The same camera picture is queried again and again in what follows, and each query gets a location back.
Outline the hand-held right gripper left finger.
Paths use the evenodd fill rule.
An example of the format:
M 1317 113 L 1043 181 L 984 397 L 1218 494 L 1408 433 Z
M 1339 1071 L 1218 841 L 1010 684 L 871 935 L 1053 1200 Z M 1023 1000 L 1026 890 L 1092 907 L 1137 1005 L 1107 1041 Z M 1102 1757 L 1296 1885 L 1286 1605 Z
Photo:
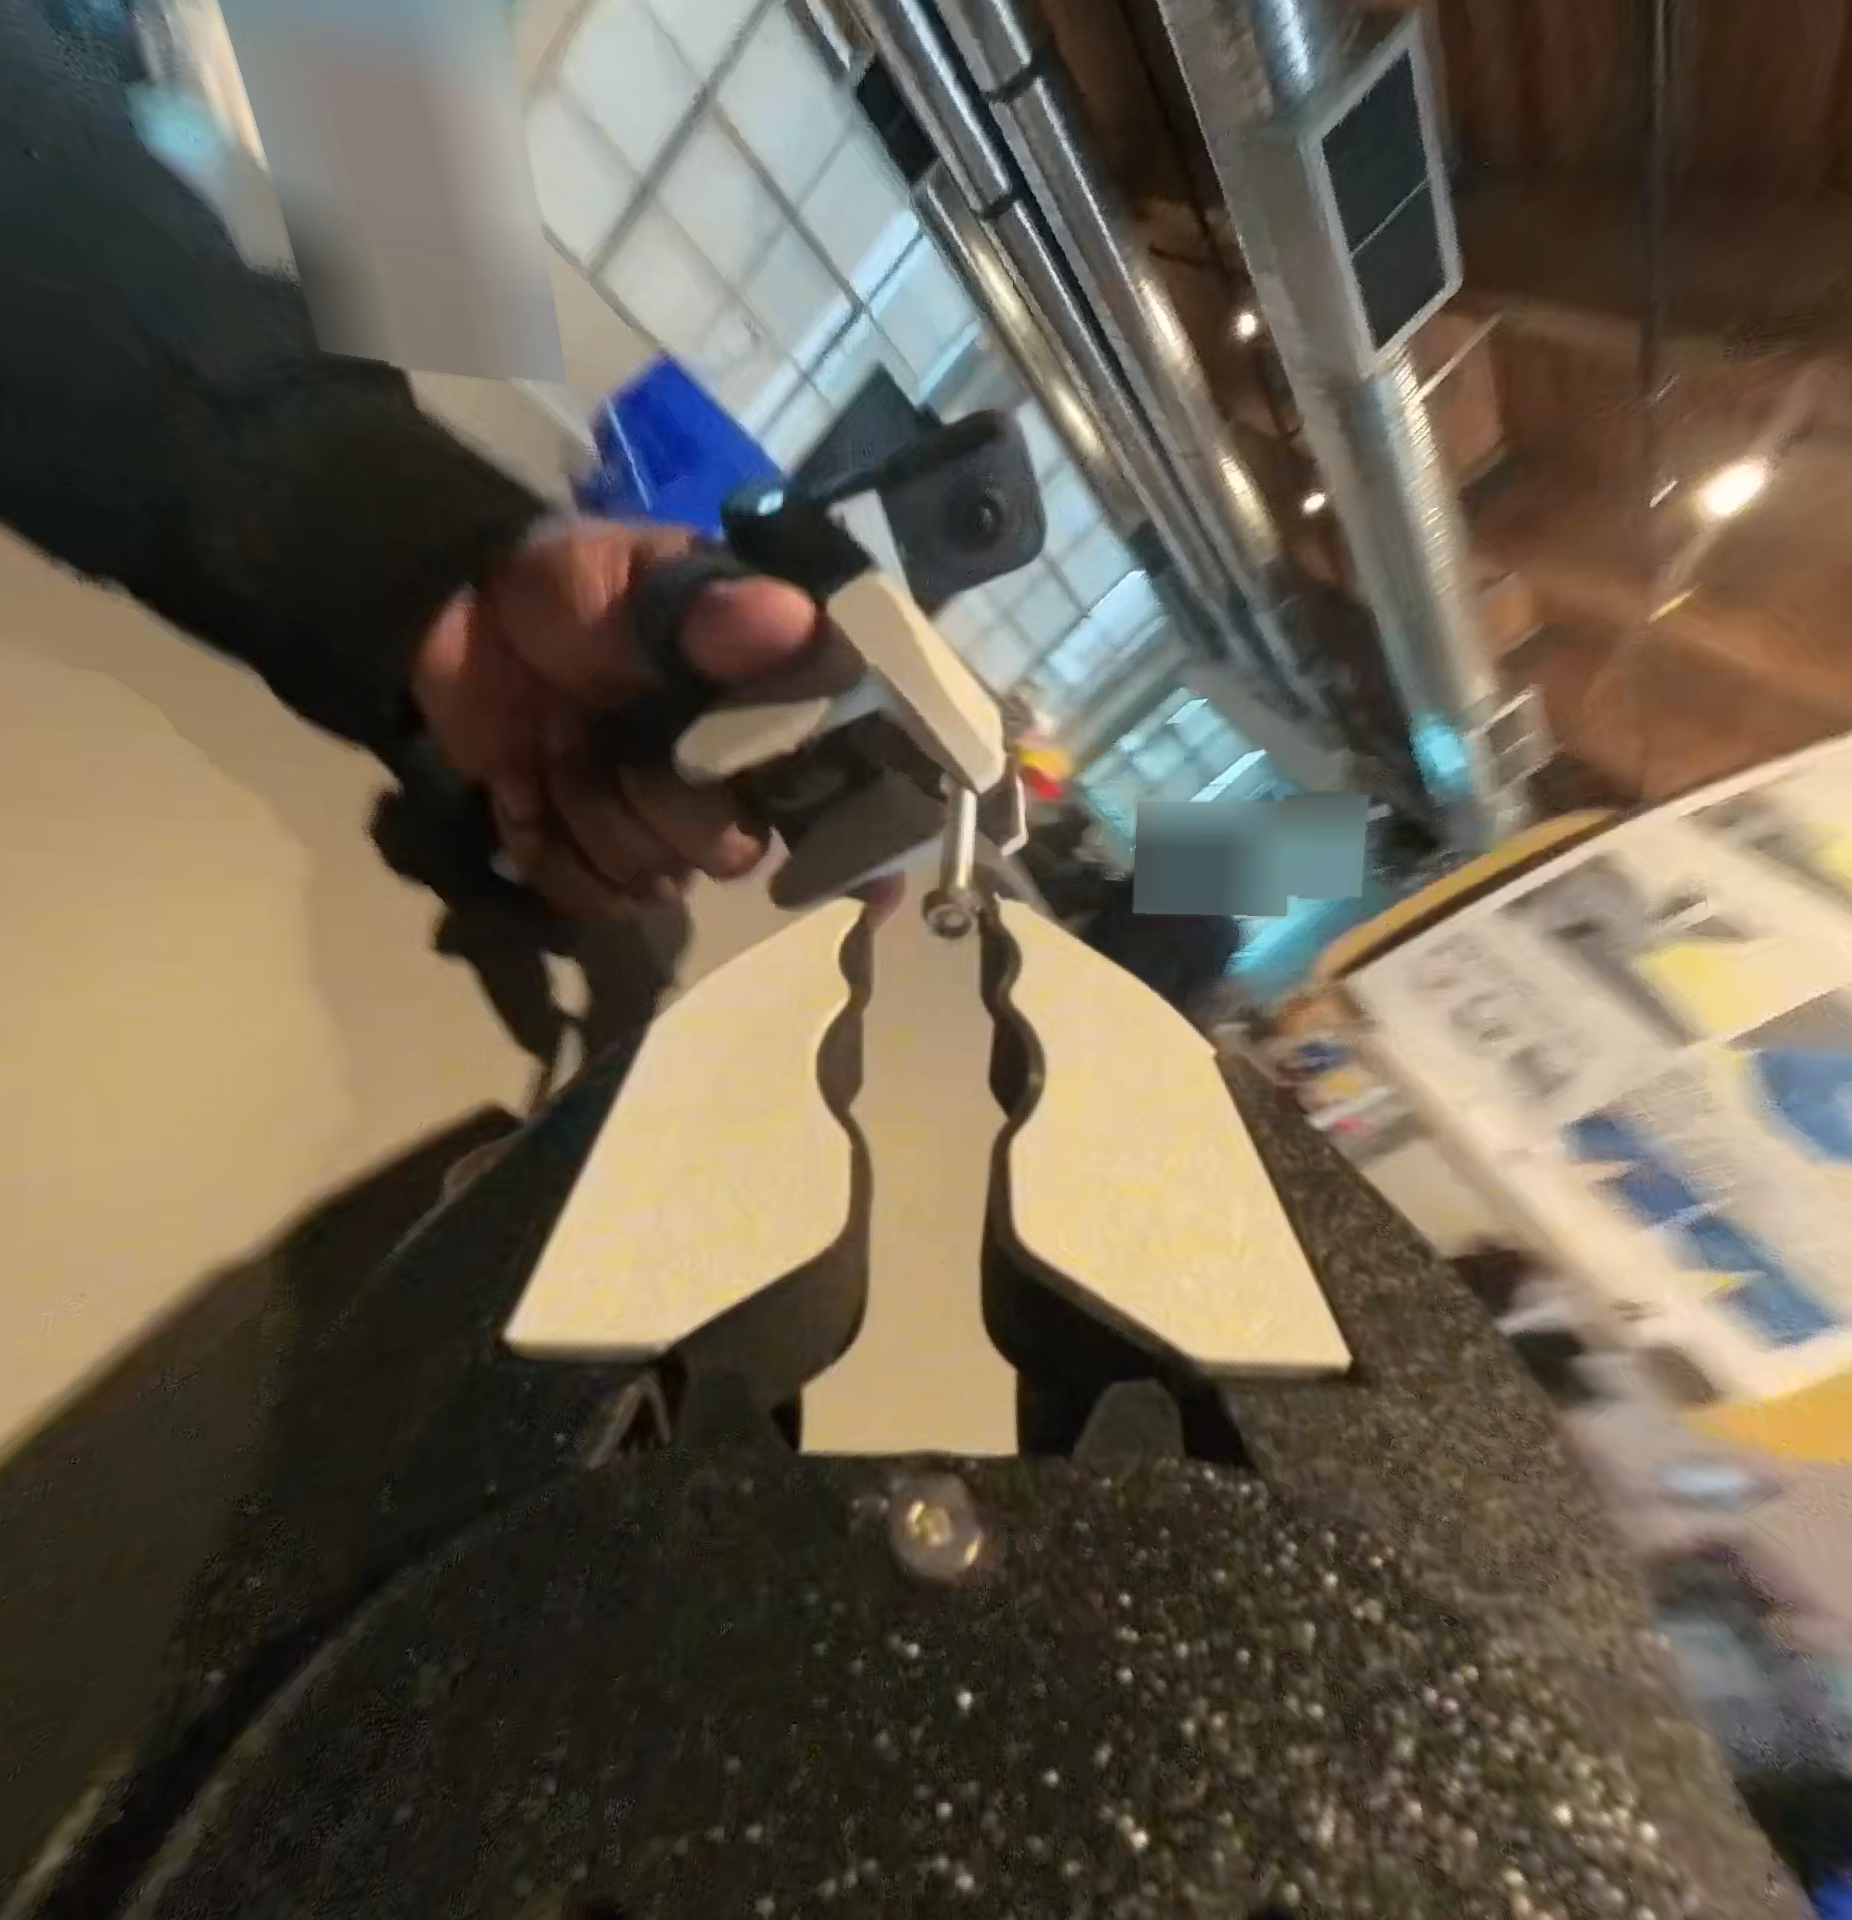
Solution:
M 829 900 L 668 1005 L 504 1326 L 526 1360 L 650 1361 L 823 1255 L 854 1147 L 823 1043 L 854 1006 L 858 900 Z

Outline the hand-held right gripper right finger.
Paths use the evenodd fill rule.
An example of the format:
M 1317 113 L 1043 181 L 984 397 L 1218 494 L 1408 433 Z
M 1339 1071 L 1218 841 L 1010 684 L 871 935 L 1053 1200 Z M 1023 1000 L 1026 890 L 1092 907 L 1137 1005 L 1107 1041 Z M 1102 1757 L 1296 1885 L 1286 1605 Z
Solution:
M 1346 1337 L 1200 1029 L 1019 900 L 984 922 L 984 1005 L 1010 1271 L 1206 1380 L 1343 1378 Z

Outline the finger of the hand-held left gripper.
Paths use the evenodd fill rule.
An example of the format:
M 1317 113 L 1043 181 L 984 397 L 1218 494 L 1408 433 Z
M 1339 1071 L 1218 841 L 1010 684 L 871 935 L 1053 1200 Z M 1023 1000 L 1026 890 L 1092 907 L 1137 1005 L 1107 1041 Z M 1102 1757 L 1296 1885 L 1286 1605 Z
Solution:
M 729 784 L 800 756 L 871 714 L 871 689 L 787 696 L 753 689 L 701 711 L 675 743 L 670 768 L 691 785 Z
M 1010 772 L 1005 711 L 914 591 L 860 573 L 829 598 L 829 624 L 860 654 L 893 721 L 975 797 Z

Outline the person's left forearm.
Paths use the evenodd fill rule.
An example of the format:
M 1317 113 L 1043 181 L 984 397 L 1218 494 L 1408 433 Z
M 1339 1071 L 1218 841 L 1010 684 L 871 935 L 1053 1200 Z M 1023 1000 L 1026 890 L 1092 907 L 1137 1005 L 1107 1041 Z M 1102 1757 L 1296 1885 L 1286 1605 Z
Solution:
M 93 41 L 0 4 L 0 523 L 390 768 L 496 784 L 541 737 L 490 583 L 544 499 L 409 376 L 316 345 L 144 148 Z

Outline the person's left hand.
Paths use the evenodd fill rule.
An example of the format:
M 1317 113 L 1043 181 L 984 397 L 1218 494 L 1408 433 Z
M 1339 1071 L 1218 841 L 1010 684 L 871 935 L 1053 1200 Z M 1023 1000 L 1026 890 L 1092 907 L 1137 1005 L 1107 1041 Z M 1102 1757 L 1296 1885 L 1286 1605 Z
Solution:
M 414 654 L 439 758 L 480 790 L 512 874 L 572 922 L 677 905 L 700 876 L 736 883 L 771 856 L 729 793 L 621 768 L 598 743 L 604 714 L 659 689 L 633 591 L 700 550 L 677 526 L 556 526 L 439 612 Z

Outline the blue plastic bin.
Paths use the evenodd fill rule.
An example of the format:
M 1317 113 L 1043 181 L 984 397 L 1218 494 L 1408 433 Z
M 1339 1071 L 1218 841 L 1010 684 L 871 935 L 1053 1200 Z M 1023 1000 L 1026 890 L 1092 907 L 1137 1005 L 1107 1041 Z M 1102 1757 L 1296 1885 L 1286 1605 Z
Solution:
M 675 355 L 629 374 L 589 416 L 579 515 L 723 537 L 723 506 L 782 482 L 782 467 Z

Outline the large window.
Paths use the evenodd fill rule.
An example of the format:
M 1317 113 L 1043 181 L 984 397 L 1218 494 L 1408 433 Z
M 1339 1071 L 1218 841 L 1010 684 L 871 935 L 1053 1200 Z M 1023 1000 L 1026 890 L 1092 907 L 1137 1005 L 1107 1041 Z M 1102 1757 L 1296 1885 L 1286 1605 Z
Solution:
M 517 26 L 556 290 L 616 353 L 679 362 L 782 470 L 877 374 L 946 418 L 1010 413 L 1049 532 L 957 605 L 965 659 L 1053 725 L 1116 828 L 1142 802 L 1293 790 L 1213 698 L 1102 413 L 962 190 L 893 157 L 814 4 L 548 4 Z

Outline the silver ventilation duct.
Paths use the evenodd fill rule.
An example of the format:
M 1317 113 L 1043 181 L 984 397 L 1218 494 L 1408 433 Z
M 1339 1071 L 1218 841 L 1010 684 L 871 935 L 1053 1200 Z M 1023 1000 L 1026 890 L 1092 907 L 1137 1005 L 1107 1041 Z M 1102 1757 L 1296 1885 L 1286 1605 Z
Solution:
M 1311 203 L 1293 158 L 1307 113 L 1388 28 L 1349 4 L 1161 4 L 1257 310 L 1379 624 L 1421 785 L 1459 844 L 1524 827 L 1522 778 L 1495 747 L 1504 691 L 1485 646 L 1459 494 L 1407 350 L 1355 376 L 1336 362 L 1336 302 L 1311 284 Z
M 1274 517 L 1030 4 L 850 4 L 1259 698 L 1329 723 Z

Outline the white framed duct vent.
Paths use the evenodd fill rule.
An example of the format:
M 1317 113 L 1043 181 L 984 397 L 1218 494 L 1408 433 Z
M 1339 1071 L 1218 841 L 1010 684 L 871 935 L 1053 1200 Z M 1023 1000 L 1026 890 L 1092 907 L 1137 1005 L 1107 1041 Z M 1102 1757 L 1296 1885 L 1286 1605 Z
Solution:
M 1417 19 L 1398 23 L 1293 133 L 1311 284 L 1336 302 L 1336 362 L 1368 376 L 1467 278 Z

